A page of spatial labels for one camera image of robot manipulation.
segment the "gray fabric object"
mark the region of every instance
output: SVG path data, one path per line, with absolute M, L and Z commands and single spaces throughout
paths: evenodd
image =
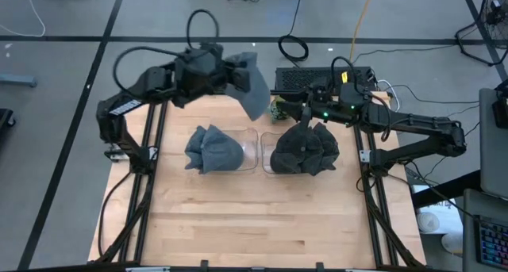
M 199 174 L 237 170 L 244 162 L 244 150 L 238 142 L 213 125 L 208 130 L 198 126 L 187 143 L 185 154 L 190 157 L 185 169 L 199 169 Z
M 270 105 L 270 89 L 268 89 L 260 69 L 256 66 L 257 53 L 242 52 L 226 58 L 225 61 L 247 63 L 245 69 L 249 72 L 250 91 L 244 93 L 235 89 L 235 86 L 228 84 L 225 88 L 225 94 L 237 99 L 251 121 L 255 121 L 263 115 Z
M 337 140 L 318 123 L 314 129 L 296 124 L 284 133 L 270 156 L 271 169 L 277 174 L 309 173 L 335 170 L 339 156 Z

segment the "wooden tabletop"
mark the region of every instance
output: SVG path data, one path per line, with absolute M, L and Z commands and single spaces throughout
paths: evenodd
M 387 98 L 385 93 L 378 95 Z M 147 109 L 126 117 L 129 132 L 138 142 Z M 200 175 L 184 170 L 189 159 L 183 153 L 198 125 L 215 125 L 221 130 L 254 128 L 261 136 L 284 133 L 294 121 L 273 125 L 266 115 L 252 122 L 238 102 L 226 96 L 200 98 L 185 109 L 169 105 L 141 264 L 199 266 L 202 259 L 208 259 L 211 266 L 311 268 L 323 262 L 327 268 L 375 267 L 364 195 L 355 187 L 360 166 L 351 128 L 326 124 L 341 154 L 334 163 L 336 170 L 315 177 L 266 173 L 260 148 L 254 170 Z M 392 132 L 384 143 L 377 135 L 376 145 L 397 147 L 396 134 Z M 127 162 L 113 164 L 106 193 L 128 169 Z M 395 166 L 391 174 L 406 179 L 402 166 Z M 114 193 L 106 208 L 103 247 L 110 245 L 125 223 L 133 179 Z M 425 262 L 407 184 L 385 178 L 384 186 L 393 229 L 414 257 Z M 379 226 L 378 230 L 384 262 L 389 263 L 385 236 Z M 134 232 L 131 243 L 136 236 Z M 96 231 L 89 259 L 97 257 Z

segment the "concrete floor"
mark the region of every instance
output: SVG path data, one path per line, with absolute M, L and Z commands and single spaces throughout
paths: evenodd
M 0 85 L 0 107 L 15 111 L 18 123 L 0 151 L 0 270 L 14 270 L 29 238 L 40 203 L 55 169 L 71 119 L 78 104 L 92 61 L 98 50 L 115 0 L 33 0 L 44 20 L 48 36 L 95 36 L 94 42 L 12 41 L 0 29 L 0 72 L 34 75 L 37 88 Z M 221 23 L 221 36 L 251 37 L 244 43 L 223 43 L 225 54 L 259 53 L 258 65 L 274 86 L 275 69 L 291 67 L 276 43 L 255 43 L 256 37 L 278 37 L 291 28 L 298 0 L 261 0 L 259 3 L 226 0 L 123 0 L 112 36 L 164 36 L 182 41 L 192 10 L 212 11 Z M 352 37 L 365 0 L 302 0 L 293 35 L 301 37 Z M 474 0 L 477 7 L 481 0 Z M 0 24 L 23 33 L 39 33 L 40 26 L 28 0 L 0 0 Z M 472 22 L 464 0 L 372 0 L 359 37 L 372 38 L 356 46 L 356 54 L 376 49 L 428 48 L 432 41 L 452 38 L 455 31 Z M 197 16 L 193 36 L 211 36 L 213 26 Z M 387 44 L 377 38 L 420 39 L 415 44 Z M 478 32 L 469 39 L 481 39 Z M 97 102 L 117 93 L 111 79 L 115 57 L 123 50 L 149 43 L 109 42 L 98 68 L 83 119 L 63 171 L 55 200 L 31 262 L 32 268 L 85 263 L 97 223 L 110 162 L 102 152 L 94 119 Z M 182 43 L 152 46 L 179 51 Z M 303 67 L 328 66 L 334 56 L 346 56 L 350 44 L 309 44 L 310 58 Z M 289 52 L 298 46 L 288 45 Z M 470 52 L 490 58 L 483 45 L 468 46 Z M 147 67 L 171 57 L 135 53 L 120 67 L 128 86 Z M 420 97 L 441 101 L 474 101 L 478 90 L 501 82 L 494 67 L 486 67 L 460 54 L 458 47 L 430 52 L 396 52 L 363 56 L 358 66 L 370 66 L 378 79 L 406 84 Z M 401 111 L 445 116 L 468 105 L 435 105 L 414 100 L 407 90 L 397 89 Z M 466 130 L 479 120 L 477 109 L 456 115 Z M 402 134 L 402 144 L 419 136 Z M 468 152 L 446 159 L 429 178 L 445 182 L 479 168 L 479 132 L 468 136 Z M 438 156 L 419 159 L 428 172 Z M 422 237 L 430 265 L 461 270 L 461 259 L 441 248 L 437 237 Z

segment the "yellow label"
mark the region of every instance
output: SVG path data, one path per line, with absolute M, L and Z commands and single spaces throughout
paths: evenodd
M 342 73 L 342 82 L 347 83 L 348 82 L 348 72 Z

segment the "clear plastic container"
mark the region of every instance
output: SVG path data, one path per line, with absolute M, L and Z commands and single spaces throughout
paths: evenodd
M 234 174 L 237 172 L 254 171 L 258 164 L 258 133 L 254 128 L 245 130 L 222 130 L 224 134 L 233 138 L 244 150 L 244 162 L 241 166 L 232 171 L 212 171 L 208 174 Z
M 270 157 L 271 153 L 275 150 L 277 147 L 277 141 L 279 141 L 279 138 L 282 136 L 282 133 L 272 133 L 272 132 L 265 132 L 261 135 L 261 163 L 263 164 L 263 170 L 268 173 L 268 177 L 292 177 L 295 176 L 310 176 L 310 174 L 307 173 L 301 173 L 301 174 L 278 174 L 275 173 L 270 166 Z

